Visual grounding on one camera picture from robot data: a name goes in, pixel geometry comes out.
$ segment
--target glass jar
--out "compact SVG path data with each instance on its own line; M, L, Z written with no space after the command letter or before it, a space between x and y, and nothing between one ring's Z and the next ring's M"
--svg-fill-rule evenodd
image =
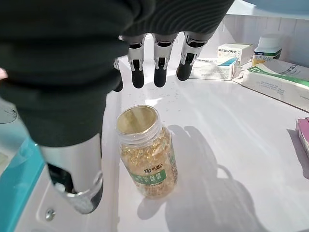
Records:
M116 126L120 157L138 190L148 198L170 193L177 182L177 167L169 130L158 112L146 105L124 111Z

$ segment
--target white wall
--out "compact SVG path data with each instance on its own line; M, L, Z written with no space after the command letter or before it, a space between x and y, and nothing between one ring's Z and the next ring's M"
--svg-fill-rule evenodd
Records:
M309 20L246 15L226 15L201 56L216 57L224 43L251 43L257 46L266 33L282 36L281 59L309 67Z

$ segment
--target white bottle cap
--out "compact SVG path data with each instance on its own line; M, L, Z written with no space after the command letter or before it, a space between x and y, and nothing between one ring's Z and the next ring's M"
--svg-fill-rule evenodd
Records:
M280 47L280 37L276 34L262 35L259 40L260 47Z

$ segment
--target screw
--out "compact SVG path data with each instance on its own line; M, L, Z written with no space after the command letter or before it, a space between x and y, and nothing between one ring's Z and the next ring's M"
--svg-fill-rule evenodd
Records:
M54 209L49 208L49 209L46 211L46 213L45 213L45 219L46 219L46 221L51 221L51 220L53 220L54 217L55 217L55 215L56 215L56 212L54 211Z

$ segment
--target black fingertip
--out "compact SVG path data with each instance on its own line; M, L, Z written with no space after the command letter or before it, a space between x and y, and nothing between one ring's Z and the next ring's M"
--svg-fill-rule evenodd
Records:
M177 69L177 77L181 81L185 81L189 78L191 74L192 66L190 65L190 62L186 62L185 64L179 63L178 69Z
M114 89L114 91L115 92L120 92L122 90L123 86L124 86L124 84L122 83L122 79L120 79L120 82L119 82L117 88Z
M144 85L144 72L143 70L132 71L132 82L135 88L142 88Z
M163 87L166 82L166 69L159 67L159 69L154 70L154 84L157 87Z

